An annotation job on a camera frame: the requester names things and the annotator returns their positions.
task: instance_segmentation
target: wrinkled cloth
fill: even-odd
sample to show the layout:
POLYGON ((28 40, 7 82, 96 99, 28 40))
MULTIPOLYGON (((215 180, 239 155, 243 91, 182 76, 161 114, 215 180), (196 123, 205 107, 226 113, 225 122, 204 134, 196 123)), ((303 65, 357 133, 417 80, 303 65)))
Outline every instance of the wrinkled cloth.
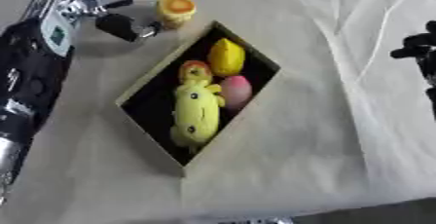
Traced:
MULTIPOLYGON (((84 28, 1 223, 289 216, 435 195, 427 86, 413 60, 389 57, 436 19, 435 0, 194 1, 188 25, 144 44, 84 28), (114 101, 212 20, 280 70, 180 178, 114 101)), ((26 0, 0 5, 4 27, 26 0)))

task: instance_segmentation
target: yellow lemon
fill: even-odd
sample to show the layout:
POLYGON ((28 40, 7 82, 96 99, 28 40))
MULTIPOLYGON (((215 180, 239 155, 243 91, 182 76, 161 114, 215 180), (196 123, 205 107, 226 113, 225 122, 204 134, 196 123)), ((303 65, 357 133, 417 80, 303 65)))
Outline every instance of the yellow lemon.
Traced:
POLYGON ((229 39, 223 38, 213 45, 207 59, 215 75, 234 76, 242 70, 245 50, 229 39))

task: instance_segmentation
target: table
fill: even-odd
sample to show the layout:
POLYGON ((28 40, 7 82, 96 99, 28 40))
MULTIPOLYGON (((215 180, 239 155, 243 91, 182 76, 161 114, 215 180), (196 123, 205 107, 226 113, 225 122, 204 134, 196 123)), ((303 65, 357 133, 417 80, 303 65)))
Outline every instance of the table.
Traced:
MULTIPOLYGON (((126 9, 141 17, 150 0, 126 9)), ((426 85, 388 52, 435 19, 434 0, 195 0, 178 32, 143 45, 84 29, 6 224, 138 224, 301 215, 435 195, 426 85), (138 77, 217 19, 281 70, 186 178, 114 105, 138 77)), ((28 0, 0 0, 0 25, 28 0)))

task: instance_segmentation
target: wooden box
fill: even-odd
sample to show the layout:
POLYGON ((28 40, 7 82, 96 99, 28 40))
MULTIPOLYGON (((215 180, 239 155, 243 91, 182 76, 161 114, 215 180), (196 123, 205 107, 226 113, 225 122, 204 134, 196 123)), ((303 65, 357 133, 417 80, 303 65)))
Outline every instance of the wooden box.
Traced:
MULTIPOLYGON (((175 97, 173 92, 180 85, 178 70, 183 62, 189 59, 206 61, 212 45, 224 37, 241 45, 246 51, 244 67, 240 74, 251 83, 254 98, 263 87, 268 85, 279 70, 279 66, 227 27, 214 21, 197 38, 179 47, 140 78, 116 101, 117 105, 163 148, 163 154, 167 154, 181 167, 185 167, 196 155, 191 154, 187 148, 176 146, 169 135, 169 130, 174 124, 172 111, 175 97)), ((218 133, 226 131, 226 125, 233 117, 225 109, 220 110, 218 133)))

